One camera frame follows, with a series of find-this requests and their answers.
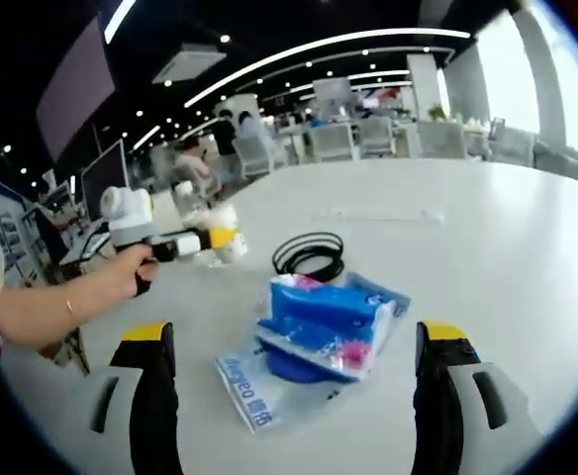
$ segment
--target black cable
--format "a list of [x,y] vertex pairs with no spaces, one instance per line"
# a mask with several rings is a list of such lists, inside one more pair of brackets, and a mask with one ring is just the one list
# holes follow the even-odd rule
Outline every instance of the black cable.
[[[308,233],[281,244],[273,253],[271,263],[278,274],[302,274],[319,282],[329,282],[344,270],[343,251],[344,243],[338,235]],[[331,262],[310,273],[299,272],[300,264],[313,257],[328,257]]]

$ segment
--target person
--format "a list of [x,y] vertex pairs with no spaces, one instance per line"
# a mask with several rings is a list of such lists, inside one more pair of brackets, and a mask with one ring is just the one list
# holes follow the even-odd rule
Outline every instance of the person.
[[155,278],[156,264],[147,245],[129,247],[91,274],[36,289],[11,289],[4,283],[0,246],[0,353],[3,341],[39,349],[137,294],[136,273]]
[[241,128],[239,136],[242,139],[260,137],[262,144],[271,156],[276,156],[277,147],[271,133],[257,121],[250,112],[243,111],[239,114],[239,126]]
[[[216,176],[210,166],[205,161],[207,151],[201,147],[199,138],[190,136],[179,142],[175,146],[177,156],[174,159],[175,174],[178,170],[183,170],[186,174],[185,179],[192,179],[195,184],[201,188],[201,191],[216,186],[219,177]],[[192,170],[195,176],[188,176],[188,170]]]
[[217,149],[219,150],[221,168],[227,172],[225,176],[222,176],[222,184],[224,185],[236,182],[237,177],[241,175],[241,162],[233,144],[234,139],[237,137],[237,131],[232,125],[233,117],[232,111],[223,109],[219,112],[219,122],[212,129],[217,142]]
[[237,153],[232,144],[232,141],[237,136],[237,131],[232,125],[233,117],[232,111],[222,110],[219,112],[219,122],[212,129],[220,156],[233,156]]

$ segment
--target pink flower print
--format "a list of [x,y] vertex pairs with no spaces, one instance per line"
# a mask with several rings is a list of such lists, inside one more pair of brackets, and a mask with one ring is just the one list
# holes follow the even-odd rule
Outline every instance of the pink flower print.
[[369,351],[370,344],[364,341],[347,341],[341,346],[341,359],[349,368],[360,369]]

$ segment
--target led strip light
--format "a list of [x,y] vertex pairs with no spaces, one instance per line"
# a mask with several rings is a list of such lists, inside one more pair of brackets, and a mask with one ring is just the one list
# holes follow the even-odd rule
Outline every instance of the led strip light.
[[394,35],[433,35],[433,36],[454,37],[464,39],[471,38],[471,35],[466,32],[458,32],[455,30],[443,30],[438,28],[387,28],[383,30],[369,30],[366,32],[348,33],[346,35],[339,35],[337,37],[325,38],[323,40],[317,40],[316,42],[301,45],[299,47],[292,47],[285,51],[266,57],[261,61],[255,62],[254,64],[250,64],[249,66],[246,66],[243,69],[240,69],[239,71],[234,72],[227,77],[224,77],[220,81],[214,83],[212,86],[201,91],[199,94],[197,94],[192,99],[187,101],[183,105],[183,107],[188,108],[190,106],[193,106],[201,99],[209,96],[210,94],[220,89],[221,87],[224,87],[225,85],[230,84],[231,82],[239,79],[240,77],[243,77],[246,74],[254,72],[263,66],[271,64],[272,62],[275,61],[279,61],[280,59],[284,59],[285,57],[289,57],[294,54],[299,54],[301,52],[308,51],[310,49],[325,47],[327,45],[333,45],[336,43],[348,42],[351,40],[359,40],[362,38],[386,37]]
[[[423,52],[423,53],[426,53],[426,51],[425,51],[426,48],[429,48],[430,52],[446,53],[447,57],[445,58],[445,64],[448,64],[451,61],[451,59],[453,58],[453,56],[456,54],[456,49],[454,49],[453,47],[374,47],[371,49],[367,49],[367,51],[368,51],[368,54],[378,54],[378,53],[382,53],[382,52]],[[315,64],[318,64],[320,62],[327,62],[327,61],[333,61],[335,59],[342,59],[343,57],[360,56],[360,55],[363,55],[363,52],[364,52],[364,49],[358,49],[356,51],[341,52],[341,53],[334,54],[331,56],[324,56],[324,57],[319,57],[316,59],[311,59],[309,62],[311,62],[312,64],[315,65]],[[278,76],[280,74],[284,74],[285,72],[293,71],[294,69],[302,69],[304,67],[306,67],[306,64],[304,62],[301,62],[300,64],[294,64],[293,66],[285,67],[284,69],[278,69],[277,71],[270,72],[269,74],[261,76],[260,78],[263,81],[266,81],[267,79]],[[244,84],[243,86],[237,87],[236,91],[241,92],[244,89],[251,87],[251,86],[254,86],[254,85],[256,85],[255,80],[248,82],[247,84]]]

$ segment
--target desk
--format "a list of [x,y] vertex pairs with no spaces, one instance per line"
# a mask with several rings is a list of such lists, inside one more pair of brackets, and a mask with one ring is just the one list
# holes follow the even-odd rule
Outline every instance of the desk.
[[[83,328],[87,356],[98,365],[133,325],[174,322],[185,473],[410,473],[421,319],[461,327],[481,358],[528,395],[544,433],[577,402],[577,181],[501,163],[375,159],[281,169],[230,201],[250,248],[242,261],[164,265],[150,292]],[[429,209],[444,222],[314,218],[325,208],[361,206],[409,216]],[[266,295],[275,247],[309,231],[338,233],[348,269],[405,292],[412,306],[366,382],[308,421],[253,436],[213,359],[243,342]]]
[[309,129],[307,124],[297,124],[278,130],[278,139],[283,146],[288,145],[292,149],[298,164],[304,164],[307,159],[304,135],[309,132]]

